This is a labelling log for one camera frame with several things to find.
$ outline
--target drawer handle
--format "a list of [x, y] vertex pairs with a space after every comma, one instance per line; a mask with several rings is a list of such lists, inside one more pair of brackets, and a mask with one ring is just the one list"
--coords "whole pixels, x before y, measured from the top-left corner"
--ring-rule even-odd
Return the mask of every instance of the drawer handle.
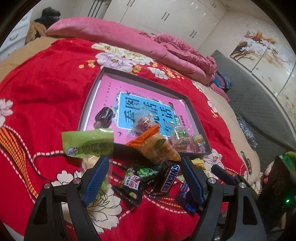
[[163, 16], [161, 19], [163, 19], [163, 18], [165, 17], [166, 13], [167, 13], [167, 12], [165, 12], [164, 16]]
[[9, 40], [10, 40], [10, 41], [13, 41], [13, 40], [15, 40], [17, 37], [18, 37], [18, 34], [16, 34], [16, 35], [10, 37]]
[[193, 30], [193, 32], [189, 35], [189, 37], [191, 37], [191, 35], [194, 33], [194, 30]]
[[168, 18], [169, 15], [170, 15], [170, 14], [167, 15], [167, 17], [165, 18], [165, 20]]
[[21, 20], [21, 21], [24, 21], [24, 20], [26, 20], [26, 19], [27, 19], [27, 17], [28, 17], [28, 16], [24, 16], [24, 17], [22, 18], [22, 20]]

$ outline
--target white wall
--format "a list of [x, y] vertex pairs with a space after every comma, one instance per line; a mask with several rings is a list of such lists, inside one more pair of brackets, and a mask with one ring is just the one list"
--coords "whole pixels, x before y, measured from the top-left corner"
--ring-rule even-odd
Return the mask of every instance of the white wall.
[[60, 11], [60, 18], [71, 18], [76, 16], [77, 3], [82, 0], [41, 0], [34, 8], [31, 16], [31, 21], [40, 18], [42, 10], [47, 7], [52, 7]]

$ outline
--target white wardrobe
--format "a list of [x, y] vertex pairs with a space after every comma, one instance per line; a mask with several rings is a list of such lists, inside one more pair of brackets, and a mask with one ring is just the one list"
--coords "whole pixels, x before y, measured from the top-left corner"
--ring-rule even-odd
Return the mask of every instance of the white wardrobe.
[[218, 0], [112, 0], [103, 19], [149, 35], [168, 33], [198, 49], [226, 11]]

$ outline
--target dresser drawer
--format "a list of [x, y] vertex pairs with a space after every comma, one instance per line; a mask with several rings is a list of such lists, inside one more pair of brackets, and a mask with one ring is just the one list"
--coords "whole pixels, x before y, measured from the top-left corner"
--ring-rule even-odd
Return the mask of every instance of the dresser drawer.
[[17, 29], [18, 27], [25, 25], [26, 23], [29, 23], [31, 15], [32, 15], [32, 9], [17, 23], [14, 29]]
[[19, 39], [26, 38], [27, 33], [29, 30], [29, 23], [26, 23], [25, 25], [22, 25], [19, 28], [14, 28], [8, 35], [8, 37], [5, 39], [4, 43], [0, 47], [0, 51], [8, 48], [11, 44], [15, 43]]
[[18, 39], [8, 48], [5, 48], [4, 50], [0, 50], [0, 61], [4, 60], [8, 55], [16, 51], [18, 48], [23, 47], [25, 45], [25, 41], [26, 41], [26, 38]]

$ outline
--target colorful cloth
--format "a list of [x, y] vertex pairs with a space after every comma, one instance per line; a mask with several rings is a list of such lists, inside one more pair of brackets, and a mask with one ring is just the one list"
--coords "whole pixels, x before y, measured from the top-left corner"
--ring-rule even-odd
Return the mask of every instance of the colorful cloth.
[[237, 121], [239, 123], [239, 127], [242, 129], [242, 132], [244, 133], [248, 141], [248, 144], [255, 151], [258, 146], [258, 143], [256, 142], [253, 132], [251, 132], [251, 130], [249, 129], [245, 120], [242, 117], [237, 117]]
[[[45, 183], [63, 185], [81, 176], [80, 159], [66, 157], [61, 133], [78, 128], [84, 103], [102, 67], [121, 70], [188, 96], [207, 134], [212, 153], [209, 169], [218, 164], [231, 174], [246, 172], [226, 124], [202, 88], [144, 55], [83, 39], [57, 40], [11, 71], [0, 84], [0, 219], [21, 235]], [[116, 196], [111, 186], [123, 180], [130, 161], [113, 160], [110, 185], [88, 207], [103, 241], [172, 240], [189, 237], [199, 219], [175, 202], [183, 180], [169, 195], [151, 200], [148, 190], [138, 208]], [[69, 236], [75, 240], [67, 204]]]

